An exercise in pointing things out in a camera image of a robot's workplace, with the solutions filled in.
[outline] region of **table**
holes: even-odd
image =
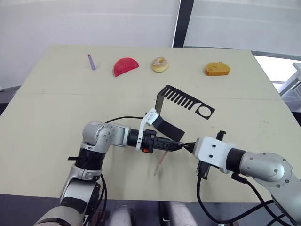
[[[170,62],[163,73],[151,70],[158,56]],[[112,68],[122,57],[135,59],[139,67],[115,78]],[[207,77],[205,65],[218,61],[231,67],[230,74]],[[167,84],[215,108],[206,120],[164,101],[161,115],[186,132],[184,142],[225,130],[225,142],[280,154],[301,178],[301,129],[250,51],[59,45],[48,49],[0,117],[0,193],[59,197],[73,164],[67,158],[77,156],[83,127],[89,121],[144,116]],[[135,129],[140,124],[116,122]],[[169,153],[154,177],[162,154],[112,146],[103,164],[108,198],[195,202],[198,161],[184,149]],[[205,202],[258,202],[248,187],[218,169],[210,169],[201,188]]]

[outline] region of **red watermelon slice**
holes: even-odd
[[[113,73],[114,76],[117,77],[125,72],[128,72],[130,70],[133,70],[135,68],[139,67],[139,64],[137,61],[135,61],[132,58],[122,58],[119,61],[117,61],[114,65]]]

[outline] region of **white wall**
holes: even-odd
[[[301,56],[301,1],[195,0],[184,45]]]
[[[178,6],[179,0],[0,0],[0,85],[21,85],[51,44],[171,47]]]

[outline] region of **donut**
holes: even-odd
[[[169,66],[169,63],[164,57],[157,57],[151,63],[151,68],[155,72],[163,72],[168,68],[168,66]]]

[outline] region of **purple pen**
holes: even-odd
[[[92,59],[92,57],[91,57],[91,55],[89,53],[88,53],[88,58],[89,58],[92,70],[95,71],[96,67],[95,67],[93,59]]]

